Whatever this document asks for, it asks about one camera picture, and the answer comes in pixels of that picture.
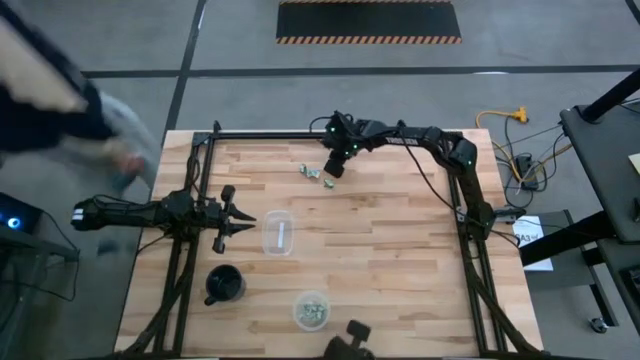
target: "person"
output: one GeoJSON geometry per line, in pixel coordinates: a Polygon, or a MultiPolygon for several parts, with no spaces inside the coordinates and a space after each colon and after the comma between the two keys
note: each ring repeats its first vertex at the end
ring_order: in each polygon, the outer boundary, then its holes
{"type": "Polygon", "coordinates": [[[0,0],[0,153],[62,148],[113,168],[113,187],[153,186],[160,145],[0,0]]]}

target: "concrete floor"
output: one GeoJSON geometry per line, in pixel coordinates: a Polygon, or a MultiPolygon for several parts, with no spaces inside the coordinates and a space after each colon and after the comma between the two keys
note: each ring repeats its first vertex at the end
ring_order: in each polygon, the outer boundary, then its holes
{"type": "MultiPolygon", "coordinates": [[[[514,122],[510,127],[511,138],[518,139],[555,125],[561,109],[593,101],[626,75],[612,71],[621,71],[617,65],[640,59],[640,48],[629,45],[640,41],[640,26],[622,0],[454,0],[463,34],[463,43],[454,46],[277,46],[278,1],[209,0],[203,14],[196,14],[199,1],[204,0],[13,2],[85,71],[175,70],[173,75],[158,73],[161,78],[123,78],[125,72],[96,80],[100,88],[137,111],[158,139],[167,120],[169,128],[177,129],[209,129],[214,120],[226,129],[297,129],[339,109],[362,118],[464,128],[473,127],[479,111],[512,111],[525,105],[531,122],[514,122]],[[200,31],[194,32],[198,36],[189,63],[190,57],[187,62],[183,57],[192,24],[200,24],[200,31]],[[515,68],[523,73],[509,75],[267,77],[257,73],[191,78],[180,111],[170,115],[172,99],[180,98],[174,91],[182,95],[176,84],[185,78],[176,77],[183,63],[191,69],[535,66],[537,70],[515,68]],[[596,65],[596,70],[571,68],[580,65],[596,65]],[[557,66],[568,66],[563,68],[568,72],[559,72],[557,66]]],[[[502,119],[487,117],[483,124],[494,140],[504,142],[502,119]]],[[[559,130],[549,132],[515,150],[540,154],[558,134],[559,130]]],[[[558,166],[548,190],[536,195],[529,211],[566,208],[577,220],[600,210],[575,153],[562,155],[558,166]]],[[[75,202],[105,192],[105,184],[101,174],[51,162],[47,154],[11,158],[0,170],[2,191],[51,212],[83,249],[76,300],[63,303],[38,297],[34,326],[25,334],[25,342],[32,345],[28,358],[97,356],[113,346],[131,275],[133,255],[128,249],[135,247],[139,231],[76,233],[66,221],[75,202]],[[33,166],[38,171],[28,179],[17,175],[33,166]],[[98,256],[97,247],[105,239],[115,239],[121,251],[98,256]],[[79,342],[80,334],[86,340],[79,342]]],[[[142,200],[148,189],[136,183],[127,196],[142,200]]],[[[50,231],[47,235],[58,239],[50,231]]],[[[52,268],[45,285],[70,291],[72,271],[72,267],[52,268]]],[[[588,328],[586,321],[598,313],[586,287],[532,288],[546,350],[566,356],[637,359],[640,338],[611,279],[606,271],[600,273],[621,326],[604,335],[588,328]]]]}

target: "black pole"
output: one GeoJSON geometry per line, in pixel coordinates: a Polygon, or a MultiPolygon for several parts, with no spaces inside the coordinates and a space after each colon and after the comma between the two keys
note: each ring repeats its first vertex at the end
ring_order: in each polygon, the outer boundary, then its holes
{"type": "Polygon", "coordinates": [[[611,110],[614,106],[623,102],[626,98],[631,96],[640,89],[640,68],[632,72],[629,76],[620,81],[616,86],[607,91],[593,104],[584,108],[580,112],[582,119],[588,123],[597,124],[600,122],[600,118],[607,111],[611,110]]]}

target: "white paper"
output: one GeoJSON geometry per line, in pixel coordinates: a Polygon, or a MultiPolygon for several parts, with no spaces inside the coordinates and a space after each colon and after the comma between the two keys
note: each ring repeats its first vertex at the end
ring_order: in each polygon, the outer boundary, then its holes
{"type": "MultiPolygon", "coordinates": [[[[537,216],[522,216],[513,224],[513,233],[520,239],[520,247],[528,245],[544,237],[540,218],[537,216]]],[[[525,271],[553,271],[551,259],[545,259],[524,267],[525,271]]]]}
{"type": "Polygon", "coordinates": [[[278,234],[278,249],[284,247],[284,223],[280,223],[280,233],[278,234]]]}

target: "wooden table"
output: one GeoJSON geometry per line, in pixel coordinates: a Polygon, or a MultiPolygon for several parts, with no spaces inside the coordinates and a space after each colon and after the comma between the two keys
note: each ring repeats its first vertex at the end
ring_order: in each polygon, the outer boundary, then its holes
{"type": "MultiPolygon", "coordinates": [[[[478,147],[477,172],[487,201],[504,206],[488,131],[463,132],[478,147]]],[[[183,186],[192,134],[167,134],[154,199],[183,186]]],[[[427,151],[414,153],[435,189],[449,199],[446,172],[427,151]]],[[[258,221],[255,229],[229,238],[224,255],[211,250],[215,230],[202,233],[183,356],[320,356],[333,336],[346,336],[351,319],[371,326],[366,346],[380,357],[477,355],[454,216],[429,190],[406,150],[386,146],[360,153],[347,162],[333,190],[323,187],[326,174],[313,181],[299,173],[301,163],[322,169],[327,156],[314,140],[216,141],[208,196],[219,197],[224,184],[233,184],[238,208],[258,221]],[[263,253],[263,218],[276,209],[295,219],[288,257],[263,253]],[[207,307],[205,278],[220,264],[238,267],[247,291],[235,303],[207,307]],[[293,302],[305,290],[319,290],[331,303],[329,323],[315,333],[301,331],[293,321],[293,302]]],[[[510,231],[506,225],[496,228],[510,231]]],[[[145,230],[141,245],[159,235],[145,230]]],[[[541,348],[516,249],[498,236],[487,246],[501,306],[541,348]]],[[[116,349],[130,345],[158,309],[170,248],[170,240],[161,241],[138,257],[116,349]]]]}

